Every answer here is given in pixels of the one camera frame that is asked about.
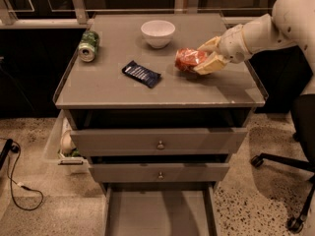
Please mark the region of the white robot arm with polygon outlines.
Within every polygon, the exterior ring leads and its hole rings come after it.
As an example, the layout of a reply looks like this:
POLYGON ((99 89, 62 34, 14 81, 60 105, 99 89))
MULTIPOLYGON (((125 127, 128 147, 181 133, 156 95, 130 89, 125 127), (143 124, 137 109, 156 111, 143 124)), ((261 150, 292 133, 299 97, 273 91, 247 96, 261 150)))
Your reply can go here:
POLYGON ((265 14, 226 30, 199 47, 210 56, 194 68, 199 75, 238 64, 265 50, 298 46, 315 73, 315 0, 277 0, 265 14))

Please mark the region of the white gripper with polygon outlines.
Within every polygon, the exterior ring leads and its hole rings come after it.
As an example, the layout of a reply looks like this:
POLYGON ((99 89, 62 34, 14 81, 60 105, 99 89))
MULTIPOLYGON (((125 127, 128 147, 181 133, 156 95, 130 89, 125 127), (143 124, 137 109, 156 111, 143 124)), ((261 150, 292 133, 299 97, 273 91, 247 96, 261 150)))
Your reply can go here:
POLYGON ((223 69, 229 62, 238 64, 250 59, 252 53, 247 48, 243 28, 244 25, 237 25, 199 46, 198 50, 212 54, 193 70, 199 75, 208 75, 223 69))

